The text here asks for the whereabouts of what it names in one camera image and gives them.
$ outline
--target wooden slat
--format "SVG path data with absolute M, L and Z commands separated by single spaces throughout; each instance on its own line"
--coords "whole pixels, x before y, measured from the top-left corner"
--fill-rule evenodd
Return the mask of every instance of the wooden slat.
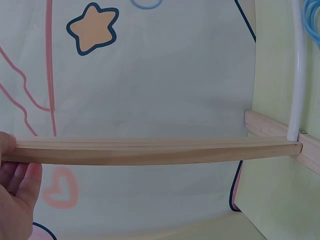
M 288 126 L 258 112 L 245 112 L 245 125 L 249 132 L 258 137 L 284 137 Z M 302 152 L 295 159 L 320 175 L 320 141 L 308 134 L 299 134 L 298 141 L 303 144 Z
M 6 161 L 60 165 L 176 165 L 293 156 L 299 142 L 284 137 L 62 138 L 17 141 Z

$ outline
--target hand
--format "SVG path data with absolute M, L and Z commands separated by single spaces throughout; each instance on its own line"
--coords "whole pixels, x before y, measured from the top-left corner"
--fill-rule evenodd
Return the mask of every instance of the hand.
M 9 155 L 16 139 L 0 132 L 1 156 Z M 34 208 L 39 196 L 42 166 L 2 162 L 0 167 L 0 240 L 27 240 L 32 234 Z

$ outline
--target orange star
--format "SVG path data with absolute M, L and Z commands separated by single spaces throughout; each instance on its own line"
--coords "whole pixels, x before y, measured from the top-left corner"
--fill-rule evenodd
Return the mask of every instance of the orange star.
M 66 25 L 67 32 L 75 39 L 77 52 L 84 56 L 114 43 L 117 35 L 112 25 L 118 16 L 117 8 L 100 8 L 95 2 L 89 3 L 81 16 Z

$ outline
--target finger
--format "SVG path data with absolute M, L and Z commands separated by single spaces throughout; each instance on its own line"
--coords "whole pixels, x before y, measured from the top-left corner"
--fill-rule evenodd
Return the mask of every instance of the finger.
M 28 168 L 28 163 L 19 163 L 13 177 L 11 178 L 11 181 L 6 188 L 8 193 L 15 196 L 17 194 L 18 188 L 22 182 L 22 180 L 25 178 L 26 172 Z
M 17 141 L 14 136 L 0 131 L 0 152 L 2 156 L 12 152 L 15 149 L 16 144 Z
M 16 197 L 22 200 L 33 212 L 39 197 L 42 179 L 42 166 L 38 163 L 29 163 L 24 179 L 16 192 Z
M 0 168 L 0 185 L 7 189 L 17 169 L 17 162 L 6 161 Z

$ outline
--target white pipe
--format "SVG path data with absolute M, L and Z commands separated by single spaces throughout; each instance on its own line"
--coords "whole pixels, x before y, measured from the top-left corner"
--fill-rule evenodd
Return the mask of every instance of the white pipe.
M 301 115 L 303 112 L 306 86 L 306 38 L 302 21 L 300 0 L 292 0 L 294 26 L 294 86 L 291 104 L 291 115 L 286 139 L 295 142 L 298 139 Z

